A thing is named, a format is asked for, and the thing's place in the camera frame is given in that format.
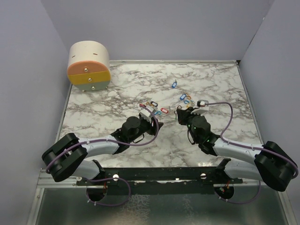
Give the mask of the blue key tag with key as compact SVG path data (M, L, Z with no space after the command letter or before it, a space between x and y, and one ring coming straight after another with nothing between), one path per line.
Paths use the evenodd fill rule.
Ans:
M185 100L186 97L187 97L186 94L182 94L182 95L180 96L180 100L183 101L183 100Z

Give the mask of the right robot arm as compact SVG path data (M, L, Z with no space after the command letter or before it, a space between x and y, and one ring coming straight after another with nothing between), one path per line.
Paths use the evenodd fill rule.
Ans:
M246 178L263 181L270 188L283 192L298 175L296 163L275 142L255 145L233 142L213 133L210 123L201 114L200 108L176 109L178 123L187 127L191 144L196 144L207 155L230 157L228 162L215 172L216 180L226 183L231 178Z

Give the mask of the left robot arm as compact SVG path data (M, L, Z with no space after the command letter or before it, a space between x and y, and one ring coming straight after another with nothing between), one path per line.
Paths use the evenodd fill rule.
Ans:
M138 138L143 139L145 133L156 138L162 126L163 123L157 119L147 121L142 116L131 116L121 128L99 139L78 138L74 133L68 133L42 155L46 172L52 175L55 182L76 176L98 185L105 178L105 170L97 160L88 161L87 158L115 155L130 146L143 146Z

